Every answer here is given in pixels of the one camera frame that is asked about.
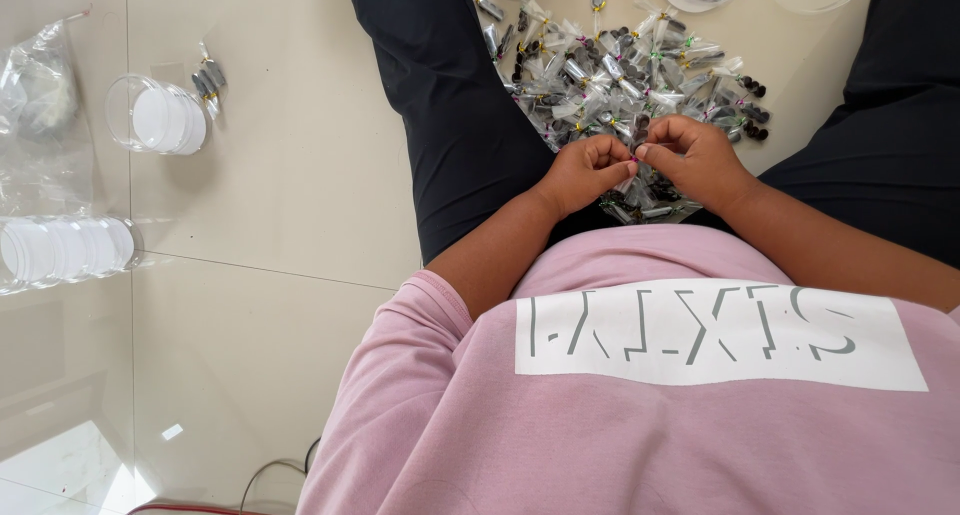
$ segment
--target black cable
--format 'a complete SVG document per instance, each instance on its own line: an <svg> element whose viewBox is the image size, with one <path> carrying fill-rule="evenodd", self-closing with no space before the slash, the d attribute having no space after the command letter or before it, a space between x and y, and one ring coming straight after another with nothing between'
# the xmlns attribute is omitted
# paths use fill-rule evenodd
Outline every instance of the black cable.
<svg viewBox="0 0 960 515"><path fill-rule="evenodd" d="M324 437L323 435L319 436L319 438L313 441L313 444L310 444L310 447L307 447L306 457L303 458L303 472L305 473L310 472L310 454L313 452L313 449L316 448L318 444L320 444L320 439L323 437Z"/></svg>

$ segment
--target leg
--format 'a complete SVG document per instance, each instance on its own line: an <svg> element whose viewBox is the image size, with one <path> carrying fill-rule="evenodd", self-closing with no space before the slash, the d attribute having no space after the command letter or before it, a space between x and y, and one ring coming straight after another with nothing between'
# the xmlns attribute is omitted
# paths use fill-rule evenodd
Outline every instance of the leg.
<svg viewBox="0 0 960 515"><path fill-rule="evenodd" d="M934 41L950 23L944 0L872 0L845 103L798 153L760 180L864 232L960 267L960 47ZM905 42L936 59L897 56ZM731 232L705 210L687 218Z"/></svg>
<svg viewBox="0 0 960 515"><path fill-rule="evenodd" d="M530 189L554 154L503 89L474 0L353 0L402 117L423 262ZM613 223L592 206L551 242Z"/></svg>

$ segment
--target plastic bag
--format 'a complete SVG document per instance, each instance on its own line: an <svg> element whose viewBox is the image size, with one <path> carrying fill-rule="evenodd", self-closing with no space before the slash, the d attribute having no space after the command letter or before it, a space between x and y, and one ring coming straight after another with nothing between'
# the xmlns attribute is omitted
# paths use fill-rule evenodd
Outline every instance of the plastic bag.
<svg viewBox="0 0 960 515"><path fill-rule="evenodd" d="M93 200L93 143L63 21L0 51L0 215L75 215Z"/></svg>

